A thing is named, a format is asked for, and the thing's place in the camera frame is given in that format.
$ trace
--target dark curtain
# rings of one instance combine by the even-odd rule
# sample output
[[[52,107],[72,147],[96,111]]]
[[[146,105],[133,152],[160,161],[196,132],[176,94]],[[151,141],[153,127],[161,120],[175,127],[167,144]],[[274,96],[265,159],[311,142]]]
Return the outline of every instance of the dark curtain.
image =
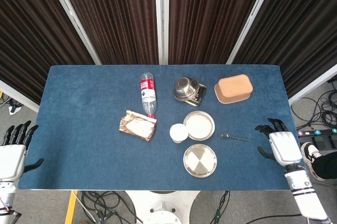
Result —
[[[226,63],[255,0],[170,0],[169,64]]]
[[[0,80],[39,103],[49,68],[93,64],[58,0],[0,0]]]
[[[280,65],[292,97],[337,63],[337,0],[265,0],[234,63]]]
[[[103,64],[157,64],[155,0],[70,0]]]

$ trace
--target blue felt mat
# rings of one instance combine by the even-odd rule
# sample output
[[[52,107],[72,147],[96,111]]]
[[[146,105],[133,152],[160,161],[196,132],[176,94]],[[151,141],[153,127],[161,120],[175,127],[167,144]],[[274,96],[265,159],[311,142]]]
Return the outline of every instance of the blue felt mat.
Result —
[[[126,110],[143,113],[140,76],[151,72],[157,95],[157,126],[146,142],[118,130]],[[221,104],[214,86],[220,78],[247,74],[254,90],[239,103]],[[196,108],[173,98],[175,81],[196,78],[207,92]],[[172,124],[182,123],[195,110],[215,121],[213,136],[204,141],[217,155],[217,168],[208,178],[189,175],[185,150],[198,142],[175,144]],[[27,164],[44,158],[42,166],[24,174],[22,189],[104,190],[279,190],[288,189],[284,168],[263,158],[270,150],[265,135],[254,128],[267,118],[283,120],[296,134],[280,68],[275,65],[104,65],[53,66],[40,110],[38,130]],[[249,138],[250,143],[222,140],[221,132]]]

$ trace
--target snack wrapper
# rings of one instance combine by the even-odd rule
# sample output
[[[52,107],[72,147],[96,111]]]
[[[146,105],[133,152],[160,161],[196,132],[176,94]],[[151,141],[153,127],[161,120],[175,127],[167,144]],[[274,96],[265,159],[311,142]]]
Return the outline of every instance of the snack wrapper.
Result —
[[[120,122],[120,131],[149,141],[154,133],[156,122],[156,119],[133,111],[126,111],[126,116],[122,117]]]

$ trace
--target person's foot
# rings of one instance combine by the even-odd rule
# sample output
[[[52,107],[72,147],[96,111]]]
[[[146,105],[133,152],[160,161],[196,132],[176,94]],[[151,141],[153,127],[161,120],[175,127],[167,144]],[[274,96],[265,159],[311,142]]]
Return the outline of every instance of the person's foot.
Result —
[[[325,179],[317,176],[314,169],[312,168],[312,163],[318,157],[322,156],[319,150],[311,142],[306,142],[305,144],[301,146],[301,152],[302,152],[303,160],[306,163],[306,165],[309,167],[311,175],[317,180],[324,181]]]

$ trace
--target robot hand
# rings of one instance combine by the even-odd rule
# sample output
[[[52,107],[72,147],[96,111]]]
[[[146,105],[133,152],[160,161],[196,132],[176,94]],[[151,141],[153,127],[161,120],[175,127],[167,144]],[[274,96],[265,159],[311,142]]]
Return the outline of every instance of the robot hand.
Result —
[[[16,190],[14,182],[23,173],[38,168],[44,161],[44,159],[39,159],[34,164],[24,166],[32,135],[38,128],[38,125],[35,125],[26,133],[30,123],[31,121],[27,121],[16,128],[13,125],[8,128],[3,144],[0,146],[0,224],[9,223],[11,215],[15,216],[12,223],[17,222],[21,214],[12,210]]]
[[[260,146],[257,148],[259,153],[285,167],[284,175],[304,217],[311,220],[311,223],[332,224],[317,197],[306,170],[298,165],[302,160],[302,154],[294,135],[288,132],[281,120],[268,119],[268,121],[273,124],[275,130],[269,125],[258,125],[255,129],[267,136],[273,153],[266,152]]]

